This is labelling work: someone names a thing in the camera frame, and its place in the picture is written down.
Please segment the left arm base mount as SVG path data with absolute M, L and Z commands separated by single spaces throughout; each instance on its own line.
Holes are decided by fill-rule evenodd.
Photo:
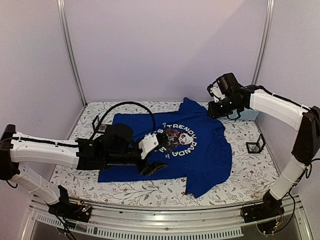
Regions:
M 58 202 L 49 204 L 48 212 L 67 220 L 88 223 L 92 213 L 92 206 L 83 201 L 77 203 L 70 202 L 68 191 L 61 185 L 58 185 L 57 187 L 59 189 Z

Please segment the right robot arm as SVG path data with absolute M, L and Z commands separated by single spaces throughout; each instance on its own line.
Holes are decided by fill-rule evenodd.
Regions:
M 207 86 L 212 97 L 208 115 L 214 119 L 237 116 L 245 109 L 265 114 L 295 131 L 289 160 L 272 187 L 264 194 L 258 213 L 269 218 L 283 197 L 296 186 L 320 149 L 320 109 L 306 106 L 270 92 L 261 85 L 242 85 L 232 72 L 219 76 Z

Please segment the light blue plastic basket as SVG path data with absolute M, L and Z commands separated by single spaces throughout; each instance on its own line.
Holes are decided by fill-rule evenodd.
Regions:
M 259 111 L 254 109 L 245 108 L 244 111 L 240 112 L 240 120 L 244 121 L 255 121 L 259 115 Z

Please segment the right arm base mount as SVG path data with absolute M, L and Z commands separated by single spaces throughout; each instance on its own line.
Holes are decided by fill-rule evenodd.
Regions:
M 240 209 L 245 223 L 256 222 L 257 230 L 267 236 L 273 235 L 283 222 L 285 210 L 280 204 L 271 209 L 263 203 L 246 202 Z

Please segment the black brooch box yellow brooch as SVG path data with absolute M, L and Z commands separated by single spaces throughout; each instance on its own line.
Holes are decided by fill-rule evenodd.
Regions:
M 100 123 L 100 118 L 98 115 L 92 121 L 92 128 L 98 134 L 103 134 L 105 132 L 107 126 L 108 126 L 107 124 Z

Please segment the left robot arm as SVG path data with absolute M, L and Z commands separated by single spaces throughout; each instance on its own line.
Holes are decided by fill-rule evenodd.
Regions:
M 43 179 L 27 163 L 55 164 L 85 171 L 134 166 L 143 176 L 153 175 L 168 166 L 164 162 L 148 161 L 163 142 L 161 135 L 149 133 L 139 142 L 134 141 L 133 136 L 134 131 L 122 123 L 107 125 L 96 138 L 76 140 L 32 137 L 9 124 L 0 139 L 0 179 L 26 188 L 63 217 L 70 217 L 75 210 L 68 191 Z

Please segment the blue printed t-shirt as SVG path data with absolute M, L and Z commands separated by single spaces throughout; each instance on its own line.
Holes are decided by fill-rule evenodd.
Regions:
M 225 182 L 232 168 L 232 147 L 225 138 L 221 121 L 187 97 L 177 111 L 155 113 L 157 135 L 168 140 L 152 152 L 148 161 L 168 166 L 150 176 L 139 174 L 135 166 L 115 166 L 99 173 L 98 182 L 133 182 L 186 178 L 185 192 L 201 197 Z

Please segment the black brooch box silver brooch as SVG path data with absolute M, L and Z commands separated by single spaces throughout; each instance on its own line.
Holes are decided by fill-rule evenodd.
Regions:
M 246 142 L 245 145 L 249 154 L 260 154 L 266 146 L 266 141 L 261 133 L 256 142 Z

